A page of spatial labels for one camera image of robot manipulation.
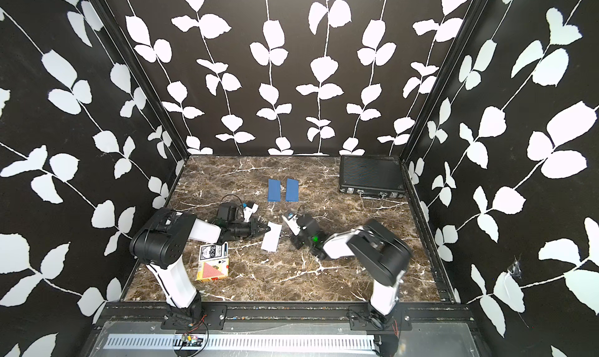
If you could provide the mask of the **white square paper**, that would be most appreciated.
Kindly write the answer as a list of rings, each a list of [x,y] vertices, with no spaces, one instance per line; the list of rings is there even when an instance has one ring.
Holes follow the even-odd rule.
[[[270,221],[268,222],[268,227],[269,231],[264,235],[261,248],[264,251],[274,253],[278,249],[282,226]]]

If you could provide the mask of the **blue square paper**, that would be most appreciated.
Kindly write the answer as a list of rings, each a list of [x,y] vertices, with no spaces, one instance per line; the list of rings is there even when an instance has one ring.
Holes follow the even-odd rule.
[[[299,181],[296,179],[287,179],[285,200],[287,202],[299,201]]]
[[[281,182],[276,179],[268,179],[268,202],[281,201]]]

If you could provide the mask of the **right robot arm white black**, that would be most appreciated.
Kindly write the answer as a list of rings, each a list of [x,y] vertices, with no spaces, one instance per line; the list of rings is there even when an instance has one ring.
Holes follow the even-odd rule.
[[[332,235],[325,233],[311,215],[288,211],[282,219],[292,232],[290,240],[296,249],[307,247],[318,260],[355,257],[361,263],[374,281],[370,314],[363,319],[378,329],[385,327],[413,257],[407,244],[375,219]]]

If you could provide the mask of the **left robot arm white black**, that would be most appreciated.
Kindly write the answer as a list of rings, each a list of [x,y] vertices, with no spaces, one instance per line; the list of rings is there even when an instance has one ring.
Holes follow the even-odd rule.
[[[201,295],[183,263],[187,242],[221,245],[252,239],[271,231],[267,221],[254,216],[253,202],[224,202],[209,221],[196,215],[162,207],[134,235],[131,254],[154,274],[168,305],[166,321],[173,327],[199,323],[204,316]]]

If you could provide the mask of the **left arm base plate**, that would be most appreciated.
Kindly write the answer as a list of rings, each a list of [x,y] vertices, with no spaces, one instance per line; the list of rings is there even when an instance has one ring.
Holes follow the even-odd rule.
[[[179,309],[167,306],[162,321],[162,330],[191,330],[197,325],[205,325],[209,330],[221,330],[226,319],[227,306],[218,303],[202,303],[190,308]]]

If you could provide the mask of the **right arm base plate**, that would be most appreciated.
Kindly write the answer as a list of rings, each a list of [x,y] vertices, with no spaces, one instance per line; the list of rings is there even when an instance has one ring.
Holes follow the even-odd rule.
[[[370,305],[350,306],[346,312],[351,330],[365,330],[378,333],[399,333],[412,330],[411,318],[397,308],[388,315],[382,315]]]

